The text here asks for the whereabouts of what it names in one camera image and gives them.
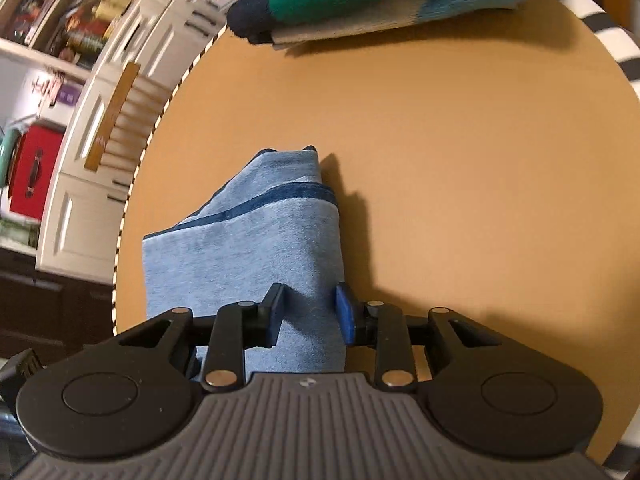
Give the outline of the white sideboard cabinet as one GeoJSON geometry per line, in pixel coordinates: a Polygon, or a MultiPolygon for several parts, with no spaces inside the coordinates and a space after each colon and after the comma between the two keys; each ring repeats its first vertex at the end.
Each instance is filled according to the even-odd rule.
{"type": "Polygon", "coordinates": [[[42,272],[111,283],[122,213],[171,92],[222,29],[231,0],[134,0],[82,90],[40,224],[42,272]]]}

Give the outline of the wooden spindle chair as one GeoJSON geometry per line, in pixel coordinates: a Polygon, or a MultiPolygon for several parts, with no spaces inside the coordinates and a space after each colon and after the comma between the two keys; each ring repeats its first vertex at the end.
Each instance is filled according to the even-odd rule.
{"type": "Polygon", "coordinates": [[[128,62],[93,136],[84,167],[133,172],[172,90],[128,62]]]}

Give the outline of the dark wooden door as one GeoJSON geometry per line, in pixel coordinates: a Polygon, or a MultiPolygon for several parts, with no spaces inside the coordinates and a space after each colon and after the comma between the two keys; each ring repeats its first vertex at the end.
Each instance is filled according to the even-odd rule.
{"type": "Polygon", "coordinates": [[[0,353],[32,349],[44,365],[113,333],[110,286],[38,271],[31,256],[1,251],[0,353]]]}

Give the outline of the light blue denim jeans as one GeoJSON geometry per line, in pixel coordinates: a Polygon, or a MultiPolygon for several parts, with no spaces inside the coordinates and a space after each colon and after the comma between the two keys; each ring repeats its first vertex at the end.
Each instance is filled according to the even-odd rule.
{"type": "Polygon", "coordinates": [[[145,235],[142,263],[148,316],[175,307],[214,315],[285,285],[278,342],[247,351],[246,370],[343,370],[334,312],[335,287],[344,280],[340,212],[312,146],[257,153],[189,217],[145,235]]]}

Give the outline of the red storage box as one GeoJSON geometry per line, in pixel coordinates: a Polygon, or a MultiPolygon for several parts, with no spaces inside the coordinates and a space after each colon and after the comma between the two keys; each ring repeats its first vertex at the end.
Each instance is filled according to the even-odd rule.
{"type": "Polygon", "coordinates": [[[32,125],[22,135],[10,179],[10,211],[40,221],[63,133],[32,125]]]}

